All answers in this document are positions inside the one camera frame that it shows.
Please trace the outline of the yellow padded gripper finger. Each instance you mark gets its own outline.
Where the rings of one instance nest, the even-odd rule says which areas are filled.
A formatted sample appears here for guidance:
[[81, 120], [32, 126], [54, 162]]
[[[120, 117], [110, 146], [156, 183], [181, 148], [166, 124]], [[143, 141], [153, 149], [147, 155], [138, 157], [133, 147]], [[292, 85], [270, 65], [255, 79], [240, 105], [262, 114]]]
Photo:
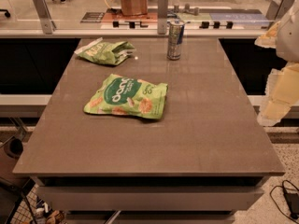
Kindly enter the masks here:
[[273, 24], [268, 31], [260, 35], [254, 42], [254, 44], [261, 48], [274, 49], [277, 46], [277, 34], [280, 22], [277, 21]]
[[258, 122], [262, 126], [279, 123], [299, 101], [299, 63], [287, 63], [281, 70], [272, 69], [265, 87]]

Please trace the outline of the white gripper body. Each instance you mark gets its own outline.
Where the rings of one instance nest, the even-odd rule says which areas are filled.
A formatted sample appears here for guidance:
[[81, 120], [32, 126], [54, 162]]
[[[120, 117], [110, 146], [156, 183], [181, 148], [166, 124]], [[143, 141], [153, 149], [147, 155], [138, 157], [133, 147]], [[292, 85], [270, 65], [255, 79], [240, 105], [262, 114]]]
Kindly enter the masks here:
[[299, 0], [282, 17], [277, 33], [277, 56], [288, 62], [299, 62]]

